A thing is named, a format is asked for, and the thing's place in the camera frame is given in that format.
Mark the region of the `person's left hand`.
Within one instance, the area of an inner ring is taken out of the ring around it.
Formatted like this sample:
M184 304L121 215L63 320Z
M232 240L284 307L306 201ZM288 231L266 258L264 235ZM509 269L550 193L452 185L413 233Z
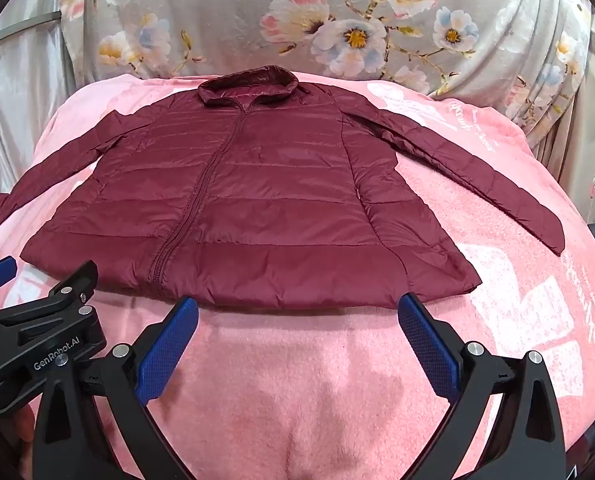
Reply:
M26 404L19 411L0 418L0 431L13 450L13 466L22 479L31 479L32 448L35 430L35 413Z

